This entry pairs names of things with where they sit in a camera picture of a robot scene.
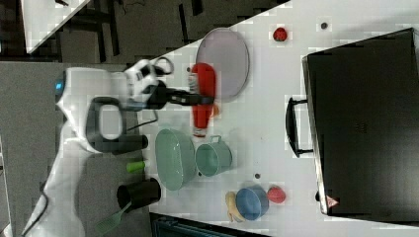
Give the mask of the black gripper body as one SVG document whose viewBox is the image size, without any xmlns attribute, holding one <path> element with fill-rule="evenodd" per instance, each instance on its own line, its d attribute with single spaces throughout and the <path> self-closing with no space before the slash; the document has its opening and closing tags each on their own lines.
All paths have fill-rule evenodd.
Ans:
<svg viewBox="0 0 419 237">
<path fill-rule="evenodd" d="M 146 107 L 151 110 L 161 110 L 166 104 L 191 105 L 189 92 L 168 88 L 162 81 L 158 81 L 157 85 L 148 86 L 144 94 L 148 96 Z"/>
</svg>

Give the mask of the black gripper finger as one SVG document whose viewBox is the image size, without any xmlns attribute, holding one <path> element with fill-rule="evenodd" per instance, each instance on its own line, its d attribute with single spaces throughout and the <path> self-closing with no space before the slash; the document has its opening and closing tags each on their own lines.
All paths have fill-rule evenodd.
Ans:
<svg viewBox="0 0 419 237">
<path fill-rule="evenodd" d="M 214 103 L 214 97 L 202 96 L 198 94 L 193 94 L 191 96 L 191 105 L 212 105 Z"/>
</svg>

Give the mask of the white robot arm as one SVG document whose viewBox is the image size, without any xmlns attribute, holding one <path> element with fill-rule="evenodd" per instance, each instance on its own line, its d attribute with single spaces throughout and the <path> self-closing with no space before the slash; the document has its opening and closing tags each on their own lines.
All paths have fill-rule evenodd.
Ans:
<svg viewBox="0 0 419 237">
<path fill-rule="evenodd" d="M 55 84 L 55 104 L 66 122 L 42 196 L 22 237 L 85 237 L 82 221 L 76 215 L 75 197 L 88 158 L 125 154 L 148 146 L 146 136 L 132 134 L 122 119 L 106 118 L 104 108 L 115 108 L 119 117 L 127 112 L 157 111 L 168 103 L 212 109 L 217 79 L 211 65 L 201 62 L 192 66 L 188 91 L 169 88 L 161 80 L 173 72 L 148 59 L 122 72 L 89 67 L 63 71 L 62 79 Z"/>
</svg>

